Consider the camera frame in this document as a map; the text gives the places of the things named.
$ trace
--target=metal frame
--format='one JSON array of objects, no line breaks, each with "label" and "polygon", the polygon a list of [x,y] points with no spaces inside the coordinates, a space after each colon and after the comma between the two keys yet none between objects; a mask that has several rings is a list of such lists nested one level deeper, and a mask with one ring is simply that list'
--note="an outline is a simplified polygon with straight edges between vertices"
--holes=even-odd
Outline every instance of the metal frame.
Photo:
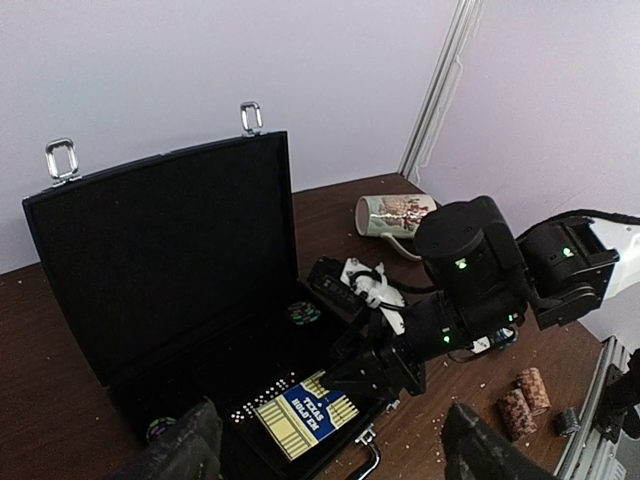
[{"label": "metal frame", "polygon": [[459,55],[469,33],[477,30],[484,4],[485,0],[458,0],[436,70],[398,168],[398,173],[405,178],[410,178],[418,165],[426,166],[431,155],[462,73]]},{"label": "metal frame", "polygon": [[587,398],[580,412],[582,428],[571,437],[565,447],[554,472],[558,478],[563,480],[616,478],[614,475],[620,467],[615,459],[618,445],[603,438],[592,424],[609,365],[615,365],[624,372],[628,370],[628,361],[629,352],[616,337],[610,337],[604,342]]}]

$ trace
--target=briefcase handle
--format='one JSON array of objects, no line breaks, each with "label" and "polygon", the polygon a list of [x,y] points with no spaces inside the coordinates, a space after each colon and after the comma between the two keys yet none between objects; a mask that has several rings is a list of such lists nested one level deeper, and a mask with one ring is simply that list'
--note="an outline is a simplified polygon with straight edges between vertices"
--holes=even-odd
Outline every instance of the briefcase handle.
[{"label": "briefcase handle", "polygon": [[[256,125],[254,127],[249,124],[249,110],[253,110],[255,114]],[[242,119],[242,129],[245,131],[245,135],[250,137],[260,135],[260,130],[262,129],[262,113],[260,112],[258,102],[241,103],[240,118]]]},{"label": "briefcase handle", "polygon": [[382,455],[380,454],[378,445],[376,445],[375,438],[376,432],[373,431],[373,424],[369,425],[367,429],[362,432],[358,438],[356,438],[356,443],[359,443],[369,449],[371,459],[365,466],[349,477],[350,480],[364,480],[380,465]]},{"label": "briefcase handle", "polygon": [[[58,164],[56,163],[56,157],[53,151],[56,148],[64,147],[67,150],[67,158],[69,159],[69,170],[60,173],[58,170]],[[54,186],[62,185],[63,183],[71,180],[77,180],[78,173],[78,157],[76,157],[76,150],[73,146],[73,141],[70,138],[59,138],[47,143],[45,147],[45,157],[47,159],[47,168],[49,169],[49,175],[53,178]]]}]

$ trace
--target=ceramic mug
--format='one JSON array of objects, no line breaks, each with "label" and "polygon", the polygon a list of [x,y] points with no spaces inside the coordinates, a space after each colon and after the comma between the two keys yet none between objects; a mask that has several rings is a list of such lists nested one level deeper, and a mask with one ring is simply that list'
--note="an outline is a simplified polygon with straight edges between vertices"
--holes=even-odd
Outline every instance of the ceramic mug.
[{"label": "ceramic mug", "polygon": [[397,239],[413,238],[422,218],[436,208],[433,198],[425,194],[360,197],[355,208],[356,230],[363,237],[386,240],[404,258],[420,261]]}]

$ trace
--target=white robot part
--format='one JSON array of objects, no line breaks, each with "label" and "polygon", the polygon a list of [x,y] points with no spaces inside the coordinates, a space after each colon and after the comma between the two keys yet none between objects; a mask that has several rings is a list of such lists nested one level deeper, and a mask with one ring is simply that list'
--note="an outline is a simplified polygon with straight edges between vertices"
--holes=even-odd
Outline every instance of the white robot part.
[{"label": "white robot part", "polygon": [[607,300],[640,282],[640,225],[625,225],[594,218],[591,230],[606,249],[617,250],[620,255],[609,279],[604,297]]},{"label": "white robot part", "polygon": [[[363,263],[360,263],[357,258],[349,258],[344,264],[340,281],[351,287],[351,277],[356,272],[361,271],[371,272],[372,270]],[[382,302],[404,307],[405,301],[402,294],[387,283],[387,277],[384,274],[384,265],[381,263],[375,267],[375,271],[380,275],[381,281],[378,282],[365,275],[358,277],[355,282],[355,294],[360,295],[365,292],[367,294],[365,302],[370,308],[378,308]],[[400,315],[399,312],[384,307],[380,307],[380,310],[395,334],[404,334],[404,320],[402,319],[402,315]]]}]

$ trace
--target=brown tabletop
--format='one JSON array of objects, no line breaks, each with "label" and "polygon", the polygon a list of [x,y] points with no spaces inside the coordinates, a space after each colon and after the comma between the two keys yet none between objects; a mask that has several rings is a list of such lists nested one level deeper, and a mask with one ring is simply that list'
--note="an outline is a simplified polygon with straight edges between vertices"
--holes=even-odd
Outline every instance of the brown tabletop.
[{"label": "brown tabletop", "polygon": [[[294,195],[301,278],[324,254],[355,256],[369,265],[383,261],[391,277],[426,284],[419,264],[382,241],[358,237],[353,226],[360,195],[414,191],[399,175],[386,175]],[[502,352],[466,365],[432,360],[427,393],[403,395],[398,410],[376,422],[383,462],[370,478],[443,478],[439,432],[451,402],[467,403],[504,431],[495,401],[530,366],[541,370],[553,408],[538,417],[538,433],[517,445],[553,470],[566,440],[555,436],[551,419],[582,405],[600,348],[578,323],[539,332],[530,319],[518,343]],[[0,276],[0,359],[0,478],[99,478],[139,451],[76,345],[39,265]],[[347,478],[366,459],[362,448],[351,447],[325,477]]]}]

